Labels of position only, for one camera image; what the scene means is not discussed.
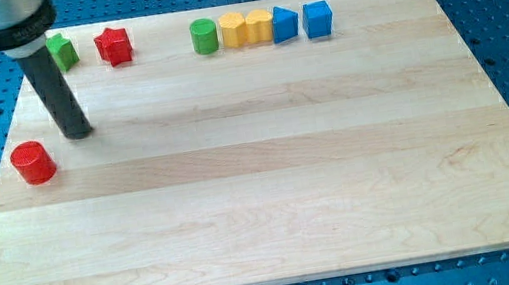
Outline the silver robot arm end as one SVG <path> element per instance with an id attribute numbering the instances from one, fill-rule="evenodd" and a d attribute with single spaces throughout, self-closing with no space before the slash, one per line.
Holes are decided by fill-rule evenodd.
<path id="1" fill-rule="evenodd" d="M 0 52 L 32 56 L 45 47 L 45 32 L 56 16 L 52 0 L 0 0 Z"/>

